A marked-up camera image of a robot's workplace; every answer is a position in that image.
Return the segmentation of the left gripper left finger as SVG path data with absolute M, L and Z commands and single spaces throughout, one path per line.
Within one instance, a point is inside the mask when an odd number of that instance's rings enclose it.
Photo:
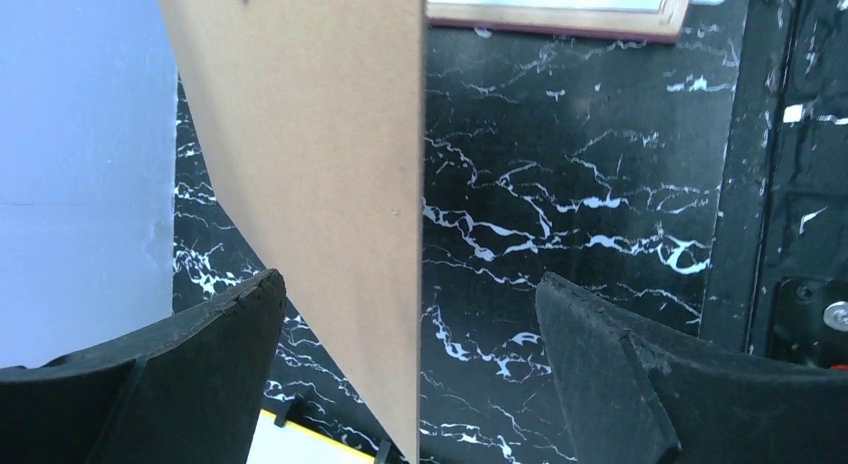
M 243 463 L 286 309 L 274 269 L 38 368 L 1 372 L 5 463 Z

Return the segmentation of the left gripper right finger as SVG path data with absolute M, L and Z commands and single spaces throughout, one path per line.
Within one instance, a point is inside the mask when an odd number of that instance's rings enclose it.
M 734 352 L 546 273 L 535 308 L 582 463 L 843 463 L 847 375 Z

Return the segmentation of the brown backing board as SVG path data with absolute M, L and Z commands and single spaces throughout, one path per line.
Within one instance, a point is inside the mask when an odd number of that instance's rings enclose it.
M 216 199 L 419 459 L 425 0 L 158 0 Z

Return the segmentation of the pink wooden picture frame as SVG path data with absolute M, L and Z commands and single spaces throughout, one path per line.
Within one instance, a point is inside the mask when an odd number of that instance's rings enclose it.
M 663 0 L 657 11 L 587 10 L 429 3 L 433 25 L 673 43 L 691 0 Z

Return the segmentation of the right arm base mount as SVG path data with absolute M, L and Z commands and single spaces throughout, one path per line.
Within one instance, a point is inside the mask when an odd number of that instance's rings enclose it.
M 847 275 L 757 280 L 743 351 L 815 368 L 847 366 Z

